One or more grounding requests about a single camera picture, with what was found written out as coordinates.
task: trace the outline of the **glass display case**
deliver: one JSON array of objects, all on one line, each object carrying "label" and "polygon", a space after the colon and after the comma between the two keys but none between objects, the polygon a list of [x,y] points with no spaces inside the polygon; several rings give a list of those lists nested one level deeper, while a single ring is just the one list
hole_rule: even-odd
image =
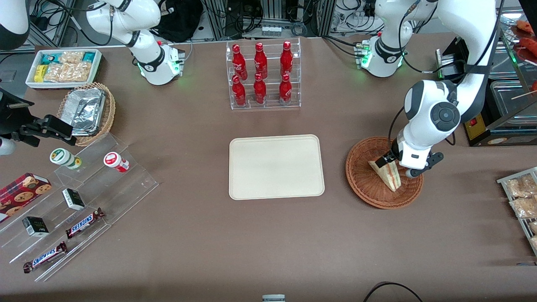
[{"label": "glass display case", "polygon": [[505,8],[482,112],[465,123],[471,146],[537,145],[537,95],[522,96],[537,80],[537,57],[520,43],[530,33],[517,28],[526,21],[521,8]]}]

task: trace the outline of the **red cookie box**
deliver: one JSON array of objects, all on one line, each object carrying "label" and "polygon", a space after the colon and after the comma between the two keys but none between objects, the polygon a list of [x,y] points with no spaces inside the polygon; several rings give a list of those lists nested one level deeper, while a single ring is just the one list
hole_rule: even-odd
[{"label": "red cookie box", "polygon": [[25,173],[0,190],[0,222],[13,216],[52,186],[48,179]]}]

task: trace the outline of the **snickers bar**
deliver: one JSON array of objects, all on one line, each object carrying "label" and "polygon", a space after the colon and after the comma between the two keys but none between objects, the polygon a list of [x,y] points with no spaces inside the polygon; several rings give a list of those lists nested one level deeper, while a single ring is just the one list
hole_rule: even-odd
[{"label": "snickers bar", "polygon": [[76,233],[81,232],[83,229],[89,227],[90,224],[94,223],[95,221],[97,221],[99,218],[103,216],[104,216],[103,210],[98,208],[96,211],[91,213],[88,217],[82,219],[81,222],[75,224],[72,228],[68,229],[66,231],[67,238],[69,239],[73,238],[73,236],[75,236]]},{"label": "snickers bar", "polygon": [[38,258],[35,258],[33,261],[28,261],[24,263],[23,270],[24,273],[27,274],[34,269],[36,269],[38,266],[42,265],[43,263],[50,261],[52,258],[56,257],[57,255],[60,255],[62,253],[67,253],[67,246],[65,242],[61,242],[60,245],[57,247],[51,249],[50,251],[44,253],[43,255],[39,256]]}]

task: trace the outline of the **packaged bread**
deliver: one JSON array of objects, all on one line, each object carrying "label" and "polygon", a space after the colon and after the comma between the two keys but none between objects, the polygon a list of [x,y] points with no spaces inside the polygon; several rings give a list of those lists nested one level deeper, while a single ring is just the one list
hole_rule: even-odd
[{"label": "packaged bread", "polygon": [[82,62],[84,52],[63,52],[59,57],[61,63],[78,64]]},{"label": "packaged bread", "polygon": [[537,235],[537,221],[530,222],[529,229],[532,230],[533,234]]},{"label": "packaged bread", "polygon": [[513,208],[518,218],[535,218],[537,217],[536,196],[517,198],[509,204]]},{"label": "packaged bread", "polygon": [[531,174],[525,174],[505,182],[512,197],[528,197],[537,194],[537,184]]},{"label": "packaged bread", "polygon": [[62,72],[63,64],[60,63],[50,63],[47,68],[47,72],[43,77],[44,82],[59,82],[60,74]]},{"label": "packaged bread", "polygon": [[529,242],[532,244],[532,247],[537,250],[537,236],[531,237]]},{"label": "packaged bread", "polygon": [[82,61],[78,63],[72,74],[72,82],[85,82],[90,76],[91,63],[88,61]]}]

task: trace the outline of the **black bag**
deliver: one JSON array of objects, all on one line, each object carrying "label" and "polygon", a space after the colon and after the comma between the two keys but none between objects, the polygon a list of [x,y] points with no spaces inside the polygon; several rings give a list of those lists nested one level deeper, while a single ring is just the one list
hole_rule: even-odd
[{"label": "black bag", "polygon": [[201,0],[161,0],[158,6],[161,22],[151,29],[151,33],[175,43],[194,35],[203,13]]}]

